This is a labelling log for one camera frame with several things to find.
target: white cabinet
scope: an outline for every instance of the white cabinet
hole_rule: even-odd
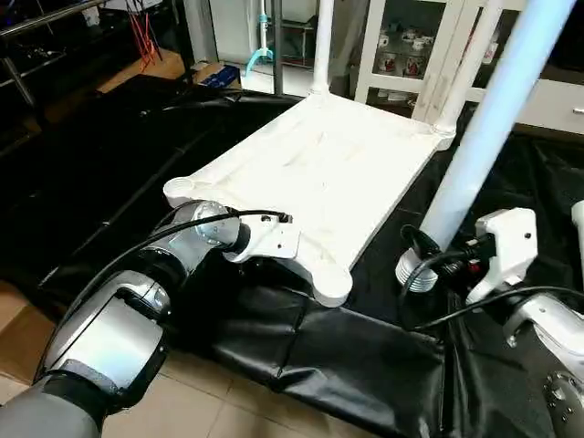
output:
[[[370,0],[355,100],[424,120],[463,7],[464,0]],[[409,31],[428,44],[415,47]]]
[[[380,32],[388,25],[388,10],[429,4],[421,0],[371,0],[369,21],[364,38],[356,100],[378,105],[375,88],[416,93],[412,117],[433,123],[449,95],[456,71],[470,36],[482,13],[485,0],[446,1],[425,73],[421,78],[400,78],[375,71]],[[474,84],[466,92],[471,102],[480,102],[505,44],[527,0],[506,0],[493,38],[493,59],[478,70]],[[534,87],[518,122],[553,130],[584,134],[584,72],[564,70],[548,62]]]

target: white wall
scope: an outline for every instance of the white wall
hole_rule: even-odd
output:
[[[271,15],[272,2],[266,0],[266,12]],[[307,22],[317,13],[317,0],[282,0],[282,16],[286,20]]]
[[[219,59],[245,64],[257,49],[255,0],[211,0]]]

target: white shelf frame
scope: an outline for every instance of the white shelf frame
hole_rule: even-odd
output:
[[[355,100],[366,103],[370,88],[407,91],[418,94],[412,118],[425,121],[427,107],[433,96],[434,88],[439,80],[446,59],[451,40],[456,30],[464,6],[464,0],[417,0],[433,3],[444,3],[443,18],[434,40],[432,54],[423,79],[403,78],[391,75],[373,73],[373,66],[377,55],[377,44],[381,31],[381,24],[386,5],[391,0],[370,0],[370,9],[367,18],[367,27],[363,40],[363,50],[359,69],[359,78]]]

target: tile floor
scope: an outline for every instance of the tile floor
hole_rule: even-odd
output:
[[[0,377],[0,403],[26,388]],[[374,438],[192,355],[174,352],[142,402],[108,418],[104,438]]]

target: black tarp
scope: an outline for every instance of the black tarp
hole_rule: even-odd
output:
[[[231,103],[225,93],[233,91],[137,77],[19,149],[0,151],[1,277],[56,312],[45,306],[49,298],[70,301],[168,211],[167,180],[196,171],[293,104]],[[319,306],[272,261],[236,266],[210,255],[172,297],[175,346],[383,436],[553,436],[538,379],[557,364],[536,342],[527,353],[510,349],[481,314],[432,337],[394,325],[400,228],[422,220],[452,154],[436,154],[370,243],[345,306]],[[582,181],[578,145],[513,134],[463,232],[494,210],[533,208],[540,256],[527,279],[580,288],[569,208],[584,198]],[[447,297],[439,287],[413,297],[411,317],[443,313],[454,304]],[[531,357],[539,369],[526,368]]]

